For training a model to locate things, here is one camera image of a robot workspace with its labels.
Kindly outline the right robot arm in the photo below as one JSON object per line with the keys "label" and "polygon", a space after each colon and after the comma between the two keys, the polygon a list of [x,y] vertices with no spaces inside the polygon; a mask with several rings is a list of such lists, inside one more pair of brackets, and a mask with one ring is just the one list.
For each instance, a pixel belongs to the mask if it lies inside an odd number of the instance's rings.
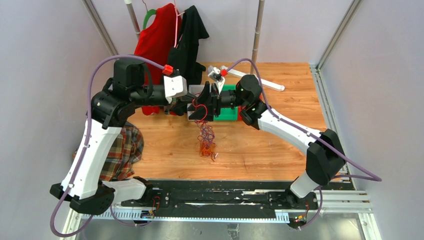
{"label": "right robot arm", "polygon": [[306,195],[327,185],[346,164],[337,133],[320,131],[297,123],[272,108],[262,95],[255,75],[243,76],[234,90],[218,90],[206,82],[199,96],[188,105],[190,120],[213,121],[223,108],[240,107],[242,121],[257,130],[271,133],[290,143],[306,156],[304,172],[286,190],[286,203],[294,209],[306,202]]}

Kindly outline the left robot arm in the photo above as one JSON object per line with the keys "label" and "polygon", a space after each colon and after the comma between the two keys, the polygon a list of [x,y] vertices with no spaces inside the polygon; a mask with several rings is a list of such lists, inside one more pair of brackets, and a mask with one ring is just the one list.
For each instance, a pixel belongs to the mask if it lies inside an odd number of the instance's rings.
{"label": "left robot arm", "polygon": [[141,177],[102,180],[101,172],[113,143],[137,108],[173,106],[188,93],[185,82],[173,94],[170,83],[144,85],[149,75],[148,65],[170,80],[182,80],[180,70],[169,64],[124,54],[105,61],[113,61],[113,76],[100,92],[87,94],[85,130],[75,160],[66,177],[50,188],[50,194],[59,203],[68,202],[75,212],[91,216],[103,214],[116,203],[135,201],[146,207],[155,200],[157,191],[148,180]]}

